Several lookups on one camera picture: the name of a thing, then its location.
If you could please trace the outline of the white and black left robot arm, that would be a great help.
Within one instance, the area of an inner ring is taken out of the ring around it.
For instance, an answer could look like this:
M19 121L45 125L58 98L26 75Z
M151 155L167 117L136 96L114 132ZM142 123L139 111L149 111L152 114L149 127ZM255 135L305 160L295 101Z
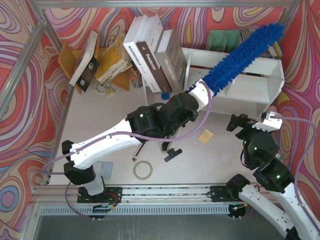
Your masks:
M64 175L74 185L81 185L90 196L105 193L105 183L95 173L93 164L121 149L145 143L147 138L161 140L174 135L188 121L198 117L199 103L187 92L173 96L167 103L140 106L117 125L83 142L66 140L62 143L67 163Z

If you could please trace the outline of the blue microfiber duster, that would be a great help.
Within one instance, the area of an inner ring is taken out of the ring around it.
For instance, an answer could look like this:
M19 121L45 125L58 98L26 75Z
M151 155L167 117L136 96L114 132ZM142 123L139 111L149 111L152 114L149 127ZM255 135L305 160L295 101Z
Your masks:
M238 48L230 52L213 67L202 80L215 97L229 85L252 62L284 35L285 26L280 23L262 25L254 31Z

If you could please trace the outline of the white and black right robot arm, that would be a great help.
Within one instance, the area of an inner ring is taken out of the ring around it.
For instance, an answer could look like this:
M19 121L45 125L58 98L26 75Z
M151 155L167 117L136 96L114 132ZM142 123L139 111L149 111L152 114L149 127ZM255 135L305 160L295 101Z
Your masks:
M243 141L241 159L253 170L257 182L279 202L278 208L250 184L241 174L226 183L226 192L232 200L242 200L265 217L286 240L318 240L320 222L298 189L298 175L291 174L276 155L279 146L272 132L281 128L285 117L277 112L264 112L261 120L246 114L232 114L227 131L240 127L235 136Z

